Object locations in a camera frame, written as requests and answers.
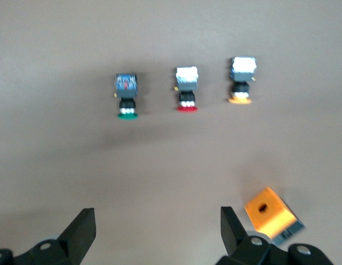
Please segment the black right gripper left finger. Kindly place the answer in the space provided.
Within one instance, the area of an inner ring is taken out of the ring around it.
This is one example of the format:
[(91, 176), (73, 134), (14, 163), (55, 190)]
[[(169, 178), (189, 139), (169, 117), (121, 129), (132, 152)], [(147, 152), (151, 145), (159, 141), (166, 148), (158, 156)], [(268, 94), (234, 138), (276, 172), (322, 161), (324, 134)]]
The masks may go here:
[(0, 264), (81, 264), (96, 238), (93, 208), (84, 208), (57, 239), (37, 243), (14, 257), (10, 249), (0, 249)]

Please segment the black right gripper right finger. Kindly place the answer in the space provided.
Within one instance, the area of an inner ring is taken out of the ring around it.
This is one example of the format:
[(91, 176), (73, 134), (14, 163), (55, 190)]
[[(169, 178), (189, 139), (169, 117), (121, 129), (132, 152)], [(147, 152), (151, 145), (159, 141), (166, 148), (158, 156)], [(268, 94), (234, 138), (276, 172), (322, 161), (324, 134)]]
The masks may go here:
[(332, 264), (324, 252), (312, 245), (296, 243), (284, 251), (260, 236), (249, 236), (230, 206), (221, 207), (220, 217), (227, 251), (220, 264)]

